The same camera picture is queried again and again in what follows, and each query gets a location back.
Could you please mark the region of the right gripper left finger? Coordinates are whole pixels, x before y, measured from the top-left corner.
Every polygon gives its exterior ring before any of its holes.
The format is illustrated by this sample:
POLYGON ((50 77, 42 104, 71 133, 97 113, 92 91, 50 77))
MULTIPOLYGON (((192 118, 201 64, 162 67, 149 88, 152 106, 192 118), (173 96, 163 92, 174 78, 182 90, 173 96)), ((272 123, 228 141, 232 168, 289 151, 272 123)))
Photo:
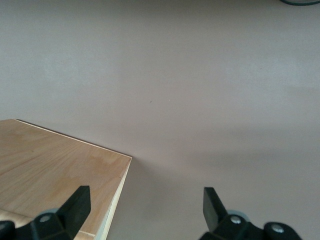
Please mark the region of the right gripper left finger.
POLYGON ((0 222, 2 240, 73 240, 91 212, 91 193, 82 185, 55 212, 39 214, 16 227, 11 220, 0 222))

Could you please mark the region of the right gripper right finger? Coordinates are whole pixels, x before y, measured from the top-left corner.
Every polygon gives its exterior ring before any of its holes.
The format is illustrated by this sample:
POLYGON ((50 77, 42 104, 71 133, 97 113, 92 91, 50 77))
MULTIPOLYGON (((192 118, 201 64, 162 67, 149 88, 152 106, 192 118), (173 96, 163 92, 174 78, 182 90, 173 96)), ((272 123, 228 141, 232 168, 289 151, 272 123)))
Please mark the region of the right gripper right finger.
POLYGON ((300 240, 299 234, 281 222, 258 228, 239 211, 227 211, 213 187, 203 190, 203 215, 208 232, 201 240, 300 240))

